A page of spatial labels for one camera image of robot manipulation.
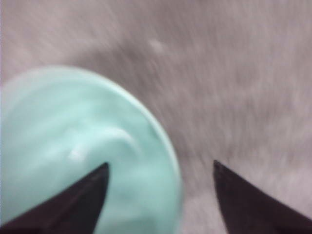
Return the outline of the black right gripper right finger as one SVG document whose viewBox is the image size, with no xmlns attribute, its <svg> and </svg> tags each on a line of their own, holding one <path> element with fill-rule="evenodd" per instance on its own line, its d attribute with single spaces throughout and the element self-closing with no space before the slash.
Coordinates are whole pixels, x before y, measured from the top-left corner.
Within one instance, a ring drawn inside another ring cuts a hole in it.
<svg viewBox="0 0 312 234">
<path fill-rule="evenodd" d="M 214 160 L 214 188 L 229 234 L 310 234 L 312 220 Z"/>
</svg>

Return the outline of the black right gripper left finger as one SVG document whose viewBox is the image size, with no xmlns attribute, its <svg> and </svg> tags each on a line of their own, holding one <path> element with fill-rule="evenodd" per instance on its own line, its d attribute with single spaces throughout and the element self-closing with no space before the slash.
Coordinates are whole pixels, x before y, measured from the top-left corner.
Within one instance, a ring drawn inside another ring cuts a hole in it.
<svg viewBox="0 0 312 234">
<path fill-rule="evenodd" d="M 92 234 L 109 184 L 103 163 L 51 199 L 1 226 L 2 234 Z"/>
</svg>

